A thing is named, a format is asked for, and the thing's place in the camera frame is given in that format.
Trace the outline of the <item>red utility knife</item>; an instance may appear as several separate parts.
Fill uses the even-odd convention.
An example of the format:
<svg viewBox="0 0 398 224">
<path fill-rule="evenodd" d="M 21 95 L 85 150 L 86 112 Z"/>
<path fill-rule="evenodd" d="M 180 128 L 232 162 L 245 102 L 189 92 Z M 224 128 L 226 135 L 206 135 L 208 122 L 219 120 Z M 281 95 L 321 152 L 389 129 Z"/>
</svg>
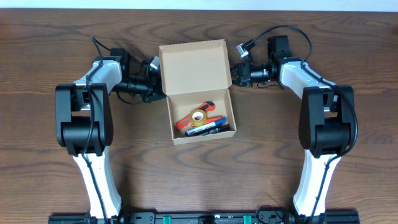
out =
<svg viewBox="0 0 398 224">
<path fill-rule="evenodd" d="M 207 117 L 207 112 L 214 111 L 216 108 L 212 101 L 206 101 L 190 114 L 186 115 L 180 121 L 176 122 L 176 128 L 181 130 L 189 124 L 193 127 L 199 127 L 213 121 L 213 118 Z"/>
</svg>

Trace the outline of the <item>blue capped white marker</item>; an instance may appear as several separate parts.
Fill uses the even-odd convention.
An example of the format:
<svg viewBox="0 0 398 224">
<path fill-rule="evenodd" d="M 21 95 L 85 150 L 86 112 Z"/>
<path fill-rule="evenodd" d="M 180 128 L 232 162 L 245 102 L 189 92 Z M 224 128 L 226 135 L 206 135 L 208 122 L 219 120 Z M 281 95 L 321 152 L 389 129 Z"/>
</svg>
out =
<svg viewBox="0 0 398 224">
<path fill-rule="evenodd" d="M 204 125 L 202 125 L 202 126 L 200 126 L 200 127 L 190 129 L 190 130 L 188 130 L 188 131 L 185 133 L 185 135 L 186 135 L 186 136 L 194 136 L 194 135 L 200 134 L 200 133 L 202 133 L 202 132 L 204 132 L 204 131 L 208 131 L 208 130 L 210 130 L 211 128 L 215 128 L 215 127 L 221 126 L 221 125 L 224 124 L 225 122 L 227 122 L 227 119 L 226 119 L 226 118 L 221 118 L 221 119 L 218 119 L 218 120 L 216 120 L 216 121 L 210 122 L 210 123 L 208 123 L 208 124 L 204 124 Z"/>
</svg>

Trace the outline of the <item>black capped white marker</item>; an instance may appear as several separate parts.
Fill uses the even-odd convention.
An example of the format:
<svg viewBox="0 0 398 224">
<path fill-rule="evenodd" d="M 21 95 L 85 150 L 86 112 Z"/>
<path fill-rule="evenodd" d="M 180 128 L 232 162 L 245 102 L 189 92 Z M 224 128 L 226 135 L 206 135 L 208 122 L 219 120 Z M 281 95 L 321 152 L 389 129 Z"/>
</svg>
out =
<svg viewBox="0 0 398 224">
<path fill-rule="evenodd" d="M 229 125 L 228 124 L 224 124 L 224 125 L 215 127 L 214 129 L 211 129 L 209 131 L 205 131 L 205 132 L 201 133 L 200 136 L 205 136 L 205 135 L 208 135 L 208 134 L 216 134 L 216 133 L 220 133 L 220 132 L 223 132 L 223 131 L 229 131 Z"/>
</svg>

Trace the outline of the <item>red black stapler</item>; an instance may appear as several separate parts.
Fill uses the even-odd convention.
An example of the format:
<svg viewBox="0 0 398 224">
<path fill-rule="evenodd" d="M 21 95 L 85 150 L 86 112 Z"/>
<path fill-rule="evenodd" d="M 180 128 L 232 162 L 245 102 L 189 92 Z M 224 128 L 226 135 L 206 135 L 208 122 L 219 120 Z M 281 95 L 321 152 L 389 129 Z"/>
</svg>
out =
<svg viewBox="0 0 398 224">
<path fill-rule="evenodd" d="M 223 119 L 223 117 L 222 116 L 215 116 L 215 117 L 212 117 L 212 118 L 207 118 L 207 120 L 205 121 L 205 124 L 212 123 L 212 122 L 217 121 L 219 119 Z"/>
</svg>

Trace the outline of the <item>yellow clear tape roll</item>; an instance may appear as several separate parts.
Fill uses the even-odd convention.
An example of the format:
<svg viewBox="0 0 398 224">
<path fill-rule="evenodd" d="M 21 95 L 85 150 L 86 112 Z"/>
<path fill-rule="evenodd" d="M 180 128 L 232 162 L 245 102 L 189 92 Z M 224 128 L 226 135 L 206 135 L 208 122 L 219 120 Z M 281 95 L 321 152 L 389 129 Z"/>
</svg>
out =
<svg viewBox="0 0 398 224">
<path fill-rule="evenodd" d="M 200 127 L 205 124 L 207 114 L 204 110 L 193 110 L 188 116 L 193 127 Z"/>
</svg>

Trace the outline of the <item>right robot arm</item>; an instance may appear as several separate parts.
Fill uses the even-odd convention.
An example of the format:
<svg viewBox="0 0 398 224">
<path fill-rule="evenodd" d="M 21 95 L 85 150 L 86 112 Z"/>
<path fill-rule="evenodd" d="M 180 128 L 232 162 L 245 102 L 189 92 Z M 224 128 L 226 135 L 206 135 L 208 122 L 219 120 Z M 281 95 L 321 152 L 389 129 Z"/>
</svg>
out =
<svg viewBox="0 0 398 224">
<path fill-rule="evenodd" d="M 314 72 L 305 59 L 294 57 L 286 35 L 268 38 L 269 61 L 255 65 L 254 40 L 237 45 L 243 63 L 231 68 L 237 86 L 274 82 L 292 90 L 301 100 L 299 141 L 304 149 L 300 183 L 293 196 L 295 223 L 324 223 L 325 200 L 334 170 L 358 138 L 353 89 L 337 85 Z"/>
</svg>

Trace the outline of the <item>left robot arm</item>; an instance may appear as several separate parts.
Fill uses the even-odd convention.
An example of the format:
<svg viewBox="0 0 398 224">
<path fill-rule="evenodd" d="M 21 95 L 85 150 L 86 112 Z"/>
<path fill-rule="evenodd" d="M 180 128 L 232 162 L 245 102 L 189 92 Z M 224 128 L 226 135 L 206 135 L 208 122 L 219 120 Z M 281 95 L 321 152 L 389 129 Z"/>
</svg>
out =
<svg viewBox="0 0 398 224">
<path fill-rule="evenodd" d="M 132 56 L 124 48 L 111 48 L 97 56 L 90 70 L 73 83 L 55 89 L 56 137 L 77 163 L 90 200 L 85 215 L 51 215 L 49 223 L 124 223 L 123 201 L 114 183 L 109 147 L 114 126 L 109 96 L 128 93 L 141 102 L 165 98 L 160 79 L 160 58 L 139 65 L 143 75 L 129 72 Z"/>
</svg>

